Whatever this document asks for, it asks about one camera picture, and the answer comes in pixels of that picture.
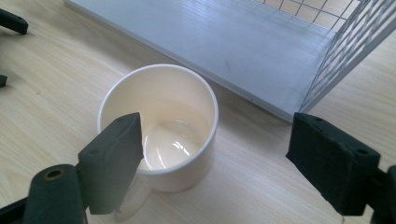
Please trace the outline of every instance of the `wooden table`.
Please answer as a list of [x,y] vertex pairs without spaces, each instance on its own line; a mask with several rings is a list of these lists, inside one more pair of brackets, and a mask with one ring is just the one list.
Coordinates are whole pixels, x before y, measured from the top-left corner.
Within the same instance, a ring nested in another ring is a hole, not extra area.
[[[107,91],[144,65],[176,63],[61,0],[3,0],[29,22],[28,35],[0,28],[0,207],[26,197],[31,178],[77,154],[97,135]],[[322,117],[396,163],[396,34],[310,114]],[[153,192],[126,223],[341,223],[342,217],[285,158],[291,125],[210,82],[219,101],[215,162],[178,193]],[[346,217],[345,223],[369,223]],[[90,223],[113,223],[89,216]]]

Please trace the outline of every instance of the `black object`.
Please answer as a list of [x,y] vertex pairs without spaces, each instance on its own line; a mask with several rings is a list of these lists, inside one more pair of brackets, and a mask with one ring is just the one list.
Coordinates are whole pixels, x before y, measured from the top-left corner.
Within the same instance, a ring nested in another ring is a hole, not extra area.
[[143,159],[139,113],[115,119],[78,154],[32,180],[27,199],[0,209],[1,224],[87,223],[85,209],[109,214],[122,203]]
[[0,26],[4,26],[22,35],[26,35],[29,24],[23,18],[0,8]]
[[343,216],[361,216],[366,204],[372,223],[396,223],[396,166],[377,168],[380,155],[324,119],[294,115],[286,157]]
[[7,83],[7,77],[0,75],[0,88],[5,87]]

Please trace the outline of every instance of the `cup rim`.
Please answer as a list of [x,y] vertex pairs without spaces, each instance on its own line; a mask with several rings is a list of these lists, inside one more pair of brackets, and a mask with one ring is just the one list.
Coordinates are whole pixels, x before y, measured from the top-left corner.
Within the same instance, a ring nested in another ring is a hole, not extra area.
[[104,100],[102,101],[100,108],[99,108],[99,112],[98,112],[98,117],[97,117],[97,121],[96,121],[96,131],[98,133],[100,133],[102,131],[102,127],[101,127],[101,117],[102,117],[102,112],[103,109],[105,107],[105,103],[108,99],[108,97],[110,96],[110,94],[121,84],[121,82],[128,78],[133,76],[136,73],[139,73],[143,70],[148,70],[151,68],[157,68],[157,67],[172,67],[172,68],[176,68],[176,69],[181,69],[184,70],[192,75],[194,75],[195,77],[197,77],[206,87],[206,89],[209,91],[210,96],[212,98],[213,104],[214,104],[214,119],[213,119],[213,123],[212,123],[212,129],[210,131],[209,136],[206,138],[204,144],[200,147],[200,149],[198,150],[197,153],[195,153],[192,157],[189,157],[188,159],[186,159],[185,161],[183,161],[180,164],[171,166],[167,169],[161,169],[161,170],[136,170],[136,173],[138,175],[165,175],[165,174],[170,174],[173,173],[174,171],[177,171],[181,168],[183,168],[184,166],[190,164],[192,161],[194,161],[196,158],[198,158],[202,153],[205,152],[205,149],[208,148],[210,142],[213,140],[213,138],[215,137],[216,134],[216,129],[218,127],[218,123],[219,123],[219,105],[218,105],[218,101],[216,98],[215,93],[213,92],[212,88],[209,86],[209,84],[206,82],[206,80],[204,80],[203,77],[199,76],[197,73],[195,73],[194,71],[183,67],[183,66],[179,66],[179,65],[175,65],[175,64],[169,64],[169,63],[157,63],[157,64],[152,64],[152,65],[147,65],[147,66],[143,66],[140,67],[138,69],[135,69],[134,71],[132,71],[131,73],[127,74],[126,76],[124,76],[123,78],[121,78],[119,81],[117,81],[116,84],[114,84],[110,91],[107,92]]

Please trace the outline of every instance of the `cup handle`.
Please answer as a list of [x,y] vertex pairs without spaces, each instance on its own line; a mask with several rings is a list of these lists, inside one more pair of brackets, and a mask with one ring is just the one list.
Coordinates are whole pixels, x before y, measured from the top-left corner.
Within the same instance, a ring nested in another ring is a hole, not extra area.
[[115,212],[115,219],[122,222],[133,216],[145,203],[151,193],[152,187],[142,180],[140,175],[135,175],[131,186],[125,194],[124,201]]

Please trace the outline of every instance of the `white cup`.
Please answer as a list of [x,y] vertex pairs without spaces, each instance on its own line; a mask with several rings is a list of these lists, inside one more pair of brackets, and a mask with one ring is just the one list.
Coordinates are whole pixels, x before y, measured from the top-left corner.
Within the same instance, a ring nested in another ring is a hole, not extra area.
[[117,220],[132,216],[152,189],[187,189],[207,173],[219,107],[209,85],[191,70],[172,64],[137,69],[107,94],[99,110],[98,132],[114,119],[139,112],[145,158],[137,168]]

